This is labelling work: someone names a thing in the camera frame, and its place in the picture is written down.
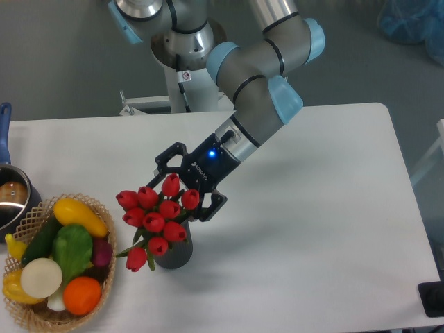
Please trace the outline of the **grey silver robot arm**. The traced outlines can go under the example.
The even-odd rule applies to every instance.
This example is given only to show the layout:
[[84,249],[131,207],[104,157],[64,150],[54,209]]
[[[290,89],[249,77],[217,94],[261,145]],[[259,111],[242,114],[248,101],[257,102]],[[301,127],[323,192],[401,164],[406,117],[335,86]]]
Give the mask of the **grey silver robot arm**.
[[303,102],[284,75],[318,57],[325,35],[313,19],[303,19],[294,1],[251,1],[263,38],[241,49],[207,16],[206,1],[111,1],[109,11],[131,44],[149,42],[164,68],[173,113],[217,108],[219,95],[234,113],[194,151],[175,143],[156,158],[156,186],[171,173],[211,196],[185,219],[210,220],[225,204],[217,185],[287,124]]

